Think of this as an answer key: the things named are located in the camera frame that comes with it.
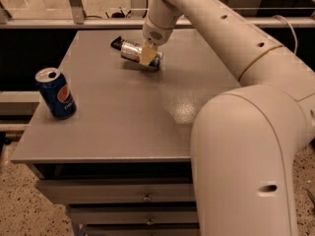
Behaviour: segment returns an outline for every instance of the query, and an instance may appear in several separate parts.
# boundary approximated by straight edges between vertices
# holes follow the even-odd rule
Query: drawer
[[[84,230],[89,235],[105,236],[200,236],[198,224],[171,224],[153,226],[88,225],[85,226]]]
[[[194,202],[191,183],[137,180],[39,180],[35,185],[54,204]]]
[[[67,215],[77,224],[174,224],[198,223],[195,203],[68,207]]]

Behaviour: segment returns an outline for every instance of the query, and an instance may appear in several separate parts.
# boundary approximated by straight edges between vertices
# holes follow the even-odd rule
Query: drawer knob
[[[142,201],[145,203],[149,203],[152,201],[152,198],[150,197],[149,193],[146,193],[146,195],[142,198]]]
[[[147,221],[147,225],[154,225],[155,223],[149,218],[149,220]]]

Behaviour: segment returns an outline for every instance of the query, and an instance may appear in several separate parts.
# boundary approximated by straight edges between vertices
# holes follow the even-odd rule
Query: soda can
[[[125,40],[121,46],[121,57],[124,59],[131,60],[136,63],[140,63],[142,55],[142,46],[139,43],[135,43],[129,40]],[[156,57],[150,62],[148,69],[151,72],[158,71],[161,65],[163,57],[162,52],[158,52]]]
[[[76,112],[77,106],[70,93],[66,78],[58,69],[42,69],[35,75],[35,80],[52,116],[66,119]]]

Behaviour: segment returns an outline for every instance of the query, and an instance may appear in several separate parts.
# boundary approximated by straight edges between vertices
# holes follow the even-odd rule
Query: speckled floor
[[[10,156],[17,141],[4,146],[0,157],[0,236],[73,235],[65,207],[55,206],[35,187],[36,177]],[[306,189],[315,194],[315,149],[298,152],[293,164],[299,236],[315,235],[315,211]]]

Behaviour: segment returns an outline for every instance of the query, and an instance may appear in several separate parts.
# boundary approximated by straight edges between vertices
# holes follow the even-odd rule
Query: white cable
[[[278,19],[282,22],[285,22],[289,26],[289,28],[291,29],[292,35],[294,37],[294,42],[295,42],[294,54],[296,54],[298,42],[297,42],[297,37],[296,37],[295,30],[294,30],[292,24],[285,17],[280,16],[280,15],[274,15],[273,18]]]

